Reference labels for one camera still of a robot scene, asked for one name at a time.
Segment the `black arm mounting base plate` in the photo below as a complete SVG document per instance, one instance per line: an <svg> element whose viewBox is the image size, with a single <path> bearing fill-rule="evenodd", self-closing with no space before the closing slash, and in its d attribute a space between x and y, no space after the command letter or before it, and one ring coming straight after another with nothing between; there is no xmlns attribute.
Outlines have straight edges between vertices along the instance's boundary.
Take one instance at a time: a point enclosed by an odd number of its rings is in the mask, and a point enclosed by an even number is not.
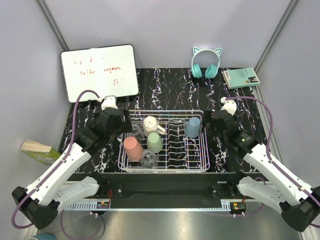
<svg viewBox="0 0 320 240"><path fill-rule="evenodd" d="M221 199L240 199L236 183L261 173L102 173L102 189L90 198L107 198L112 209L213 209Z"/></svg>

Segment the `blue plastic cup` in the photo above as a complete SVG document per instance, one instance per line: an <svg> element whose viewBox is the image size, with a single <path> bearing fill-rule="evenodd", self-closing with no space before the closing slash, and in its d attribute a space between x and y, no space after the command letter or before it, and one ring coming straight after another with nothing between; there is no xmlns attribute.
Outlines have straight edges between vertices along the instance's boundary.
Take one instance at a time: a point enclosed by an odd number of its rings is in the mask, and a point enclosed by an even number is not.
<svg viewBox="0 0 320 240"><path fill-rule="evenodd" d="M185 135L188 138L196 138L198 137L198 129L200 124L200 119L198 117L192 117L185 126Z"/></svg>

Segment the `green plastic cup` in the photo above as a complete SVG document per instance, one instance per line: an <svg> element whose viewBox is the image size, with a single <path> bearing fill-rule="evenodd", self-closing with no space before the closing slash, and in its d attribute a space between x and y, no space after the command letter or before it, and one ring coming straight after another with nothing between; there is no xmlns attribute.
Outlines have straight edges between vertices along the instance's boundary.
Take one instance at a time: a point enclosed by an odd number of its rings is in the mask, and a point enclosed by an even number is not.
<svg viewBox="0 0 320 240"><path fill-rule="evenodd" d="M147 137L147 149L158 154L163 148L162 139L159 134L152 132Z"/></svg>

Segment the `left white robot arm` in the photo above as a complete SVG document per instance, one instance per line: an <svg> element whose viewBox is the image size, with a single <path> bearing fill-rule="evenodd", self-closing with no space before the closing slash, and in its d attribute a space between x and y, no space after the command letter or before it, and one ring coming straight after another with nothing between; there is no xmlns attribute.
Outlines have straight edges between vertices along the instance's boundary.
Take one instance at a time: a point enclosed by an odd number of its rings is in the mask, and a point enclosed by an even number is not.
<svg viewBox="0 0 320 240"><path fill-rule="evenodd" d="M87 173L77 183L62 188L74 172L104 148L113 138L132 132L129 110L107 107L94 120L79 128L63 154L26 188L18 186L11 195L15 213L21 212L37 229L49 226L64 209L86 197L103 198L108 181L99 173Z"/></svg>

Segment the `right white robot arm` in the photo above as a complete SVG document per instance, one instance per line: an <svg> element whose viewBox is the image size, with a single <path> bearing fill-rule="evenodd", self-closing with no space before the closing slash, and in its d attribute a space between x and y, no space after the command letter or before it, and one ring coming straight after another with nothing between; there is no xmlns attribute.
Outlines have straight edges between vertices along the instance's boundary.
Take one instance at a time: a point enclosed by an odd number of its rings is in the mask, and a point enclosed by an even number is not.
<svg viewBox="0 0 320 240"><path fill-rule="evenodd" d="M244 173L227 185L232 198L247 196L269 206L294 230L304 232L320 214L320 188L301 180L278 161L251 130L239 130L226 109L203 113L201 130L218 138L228 151L254 166L272 183L267 186Z"/></svg>

